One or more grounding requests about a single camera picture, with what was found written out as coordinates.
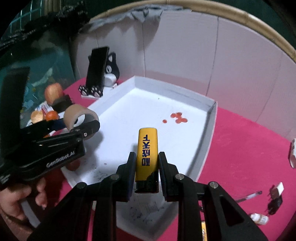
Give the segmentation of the person's left hand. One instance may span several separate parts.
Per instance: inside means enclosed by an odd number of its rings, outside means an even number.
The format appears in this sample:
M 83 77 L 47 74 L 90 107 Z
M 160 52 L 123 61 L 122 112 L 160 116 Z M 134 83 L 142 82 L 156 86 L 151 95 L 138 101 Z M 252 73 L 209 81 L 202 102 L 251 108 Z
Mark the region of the person's left hand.
M 41 178 L 36 184 L 37 195 L 35 202 L 38 206 L 46 208 L 48 204 L 46 195 L 46 180 Z M 27 219 L 24 214 L 23 208 L 20 204 L 21 201 L 26 199 L 32 192 L 32 187 L 29 185 L 16 185 L 15 187 L 6 188 L 1 191 L 1 209 L 13 221 L 24 221 Z

